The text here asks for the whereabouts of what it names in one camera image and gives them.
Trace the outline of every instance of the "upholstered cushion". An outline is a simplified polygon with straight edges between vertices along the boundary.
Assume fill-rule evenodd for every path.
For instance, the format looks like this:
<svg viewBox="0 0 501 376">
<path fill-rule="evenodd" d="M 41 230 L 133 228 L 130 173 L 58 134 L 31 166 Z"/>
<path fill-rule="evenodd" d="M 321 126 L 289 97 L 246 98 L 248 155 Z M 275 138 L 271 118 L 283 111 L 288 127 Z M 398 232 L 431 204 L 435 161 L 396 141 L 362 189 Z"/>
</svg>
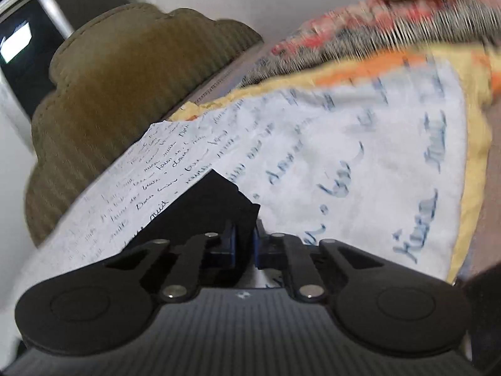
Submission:
<svg viewBox="0 0 501 376">
<path fill-rule="evenodd" d="M 49 70 L 56 90 L 32 121 L 38 163 L 26 218 L 35 244 L 151 123 L 260 40 L 233 20 L 149 4 L 111 10 L 67 39 Z"/>
</svg>

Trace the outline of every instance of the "metal screw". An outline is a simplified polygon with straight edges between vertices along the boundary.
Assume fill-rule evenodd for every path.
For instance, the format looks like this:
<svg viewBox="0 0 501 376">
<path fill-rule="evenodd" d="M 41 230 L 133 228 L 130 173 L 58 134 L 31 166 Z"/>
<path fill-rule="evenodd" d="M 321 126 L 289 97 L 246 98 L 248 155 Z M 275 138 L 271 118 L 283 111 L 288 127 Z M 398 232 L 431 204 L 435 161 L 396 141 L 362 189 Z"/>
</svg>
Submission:
<svg viewBox="0 0 501 376">
<path fill-rule="evenodd" d="M 325 290 L 315 284 L 308 284 L 299 288 L 299 293 L 306 298 L 317 298 L 324 294 Z"/>
<path fill-rule="evenodd" d="M 187 290 L 185 287 L 174 284 L 172 286 L 167 286 L 163 289 L 162 291 L 163 295 L 165 295 L 167 298 L 177 298 L 177 297 L 182 297 L 187 293 Z"/>
</svg>

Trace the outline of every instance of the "bright white light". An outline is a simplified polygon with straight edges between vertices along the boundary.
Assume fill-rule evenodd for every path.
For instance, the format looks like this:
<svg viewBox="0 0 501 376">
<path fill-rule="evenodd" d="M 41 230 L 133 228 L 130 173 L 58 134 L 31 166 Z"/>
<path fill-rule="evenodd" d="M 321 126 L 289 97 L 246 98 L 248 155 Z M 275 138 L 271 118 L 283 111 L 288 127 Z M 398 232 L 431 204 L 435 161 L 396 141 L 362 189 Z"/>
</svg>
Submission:
<svg viewBox="0 0 501 376">
<path fill-rule="evenodd" d="M 17 29 L 9 38 L 2 41 L 0 54 L 2 54 L 5 62 L 8 64 L 14 56 L 19 54 L 19 52 L 29 44 L 30 40 L 31 30 L 27 22 L 21 28 Z"/>
</svg>

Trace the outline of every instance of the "yellow fabric trim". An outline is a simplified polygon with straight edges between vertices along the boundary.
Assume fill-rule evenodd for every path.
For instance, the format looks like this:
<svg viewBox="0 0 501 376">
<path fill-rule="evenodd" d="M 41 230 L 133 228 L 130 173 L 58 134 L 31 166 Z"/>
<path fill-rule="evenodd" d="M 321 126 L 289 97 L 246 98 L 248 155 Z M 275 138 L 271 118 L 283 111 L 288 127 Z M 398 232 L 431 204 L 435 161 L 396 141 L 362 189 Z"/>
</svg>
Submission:
<svg viewBox="0 0 501 376">
<path fill-rule="evenodd" d="M 451 283 L 457 276 L 464 259 L 467 256 L 470 242 L 483 203 L 485 186 L 485 171 L 487 157 L 492 140 L 487 120 L 482 113 L 482 106 L 492 102 L 490 80 L 492 71 L 501 72 L 501 55 L 486 52 L 480 44 L 449 45 L 435 44 L 431 46 L 414 47 L 409 52 L 432 55 L 436 59 L 447 60 L 456 70 L 463 89 L 467 113 L 467 162 L 464 175 L 464 189 L 461 199 L 461 217 L 457 241 L 455 243 L 447 281 Z M 175 112 L 169 120 L 190 120 L 202 115 L 208 110 L 220 109 L 228 104 L 242 99 L 263 95 L 275 89 L 287 87 L 316 87 L 315 81 L 332 72 L 343 72 L 354 69 L 368 60 L 358 62 L 346 60 L 328 62 L 313 70 L 306 70 L 289 76 L 280 76 L 263 81 L 256 86 L 236 89 L 225 97 L 213 102 L 197 106 L 187 102 Z M 359 83 L 365 78 L 357 79 Z"/>
</svg>

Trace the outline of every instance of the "white fabric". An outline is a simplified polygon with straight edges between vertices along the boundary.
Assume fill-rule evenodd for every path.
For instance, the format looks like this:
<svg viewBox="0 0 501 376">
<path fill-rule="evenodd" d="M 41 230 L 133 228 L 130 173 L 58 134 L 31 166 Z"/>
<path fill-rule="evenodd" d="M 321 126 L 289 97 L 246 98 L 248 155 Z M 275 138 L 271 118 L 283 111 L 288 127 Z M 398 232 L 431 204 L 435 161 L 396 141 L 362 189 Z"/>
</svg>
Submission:
<svg viewBox="0 0 501 376">
<path fill-rule="evenodd" d="M 462 90 L 442 63 L 360 86 L 277 90 L 193 122 L 154 124 L 74 203 L 14 299 L 116 254 L 211 168 L 261 204 L 268 232 L 336 238 L 444 279 L 466 134 Z"/>
</svg>

